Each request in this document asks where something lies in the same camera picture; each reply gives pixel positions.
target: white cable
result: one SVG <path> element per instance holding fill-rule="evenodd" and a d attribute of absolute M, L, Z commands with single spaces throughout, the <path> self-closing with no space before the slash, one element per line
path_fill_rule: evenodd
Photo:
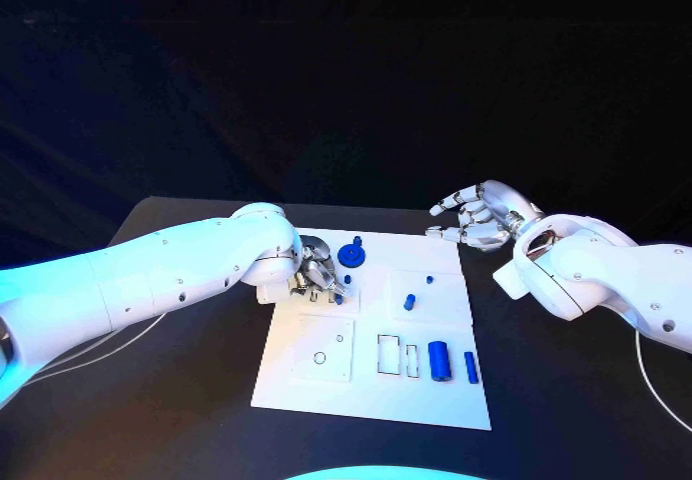
<path fill-rule="evenodd" d="M 109 351 L 105 355 L 101 355 L 98 358 L 95 358 L 94 360 L 89 360 L 88 362 L 83 362 L 81 363 L 79 365 L 75 365 L 73 367 L 69 367 L 69 368 L 65 368 L 62 370 L 57 370 L 56 372 L 53 373 L 49 373 L 47 375 L 43 375 L 37 378 L 34 378 L 33 380 L 30 380 L 29 382 L 24 383 L 24 387 L 27 385 L 30 385 L 32 383 L 36 383 L 39 380 L 45 380 L 47 377 L 52 377 L 55 375 L 59 375 L 60 373 L 65 373 L 65 372 L 69 372 L 70 370 L 76 370 L 78 368 L 82 368 L 85 367 L 86 365 L 91 365 L 92 363 L 98 362 L 99 360 L 102 360 L 105 357 L 109 357 L 114 353 L 119 352 L 128 345 L 131 345 L 143 336 L 144 334 L 151 330 L 151 328 L 154 328 L 156 324 L 161 321 L 161 318 L 166 316 L 166 314 L 163 314 L 153 322 L 151 322 L 151 325 L 140 332 L 140 334 L 131 339 L 128 340 L 115 350 Z"/>
<path fill-rule="evenodd" d="M 641 376 L 644 377 L 646 386 L 649 387 L 649 390 L 651 391 L 653 396 L 656 397 L 656 400 L 659 401 L 660 406 L 664 408 L 666 412 L 675 418 L 677 423 L 689 430 L 689 432 L 692 432 L 692 428 L 689 427 L 689 425 L 680 420 L 680 418 L 673 413 L 670 408 L 667 408 L 667 405 L 664 404 L 663 400 L 659 397 L 659 394 L 656 393 L 656 390 L 653 389 L 651 382 L 649 381 L 649 376 L 646 375 L 646 370 L 644 370 L 644 362 L 641 361 L 641 345 L 638 343 L 638 330 L 636 330 L 636 334 L 634 334 L 634 344 L 637 346 L 638 369 L 641 370 Z"/>
<path fill-rule="evenodd" d="M 56 367 L 57 365 L 62 365 L 63 363 L 69 362 L 70 360 L 73 360 L 76 357 L 82 356 L 89 350 L 94 350 L 99 345 L 102 345 L 119 332 L 122 331 L 122 329 L 119 330 L 115 330 L 114 332 L 111 332 L 98 342 L 92 343 L 83 350 L 79 350 L 73 355 L 70 355 L 69 357 L 65 357 L 62 360 L 59 360 L 57 362 L 55 363 L 50 363 L 49 365 L 46 365 L 40 370 L 39 370 L 39 373 L 40 372 L 45 372 L 49 368 L 53 368 Z"/>

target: table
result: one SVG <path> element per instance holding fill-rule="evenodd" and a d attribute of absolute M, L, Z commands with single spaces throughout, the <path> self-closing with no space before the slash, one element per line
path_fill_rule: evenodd
<path fill-rule="evenodd" d="M 243 203 L 151 197 L 111 244 Z M 440 224 L 425 211 L 282 207 L 298 227 L 421 234 Z M 118 354 L 20 392 L 0 410 L 0 477 L 277 479 L 365 464 L 490 478 L 680 477 L 692 437 L 649 394 L 625 322 L 605 309 L 565 322 L 530 297 L 512 301 L 491 279 L 509 248 L 460 255 L 493 431 L 251 408 L 272 306 L 238 284 L 170 313 Z M 649 341 L 643 354 L 690 420 L 692 362 Z"/>

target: white robotic arm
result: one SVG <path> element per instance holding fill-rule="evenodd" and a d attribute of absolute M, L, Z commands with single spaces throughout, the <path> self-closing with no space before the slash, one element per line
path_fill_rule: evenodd
<path fill-rule="evenodd" d="M 637 246 L 611 225 L 589 217 L 552 215 L 503 183 L 460 190 L 431 209 L 461 206 L 461 227 L 427 235 L 494 250 L 514 238 L 512 261 L 493 277 L 513 299 L 530 293 L 548 311 L 572 320 L 601 305 L 640 333 L 692 353 L 692 249 Z"/>
<path fill-rule="evenodd" d="M 261 303 L 288 298 L 292 275 L 303 282 L 297 293 L 346 294 L 320 242 L 298 236 L 279 207 L 258 203 L 230 218 L 0 271 L 0 406 L 70 348 L 225 292 L 238 281 L 258 287 Z"/>

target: blue battery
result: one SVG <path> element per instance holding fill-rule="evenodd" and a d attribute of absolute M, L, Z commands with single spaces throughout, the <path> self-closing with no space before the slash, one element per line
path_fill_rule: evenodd
<path fill-rule="evenodd" d="M 429 375 L 435 382 L 451 380 L 450 355 L 444 342 L 428 343 Z"/>
<path fill-rule="evenodd" d="M 473 352 L 464 352 L 465 371 L 468 372 L 468 383 L 478 383 L 478 372 L 476 371 L 476 360 Z"/>

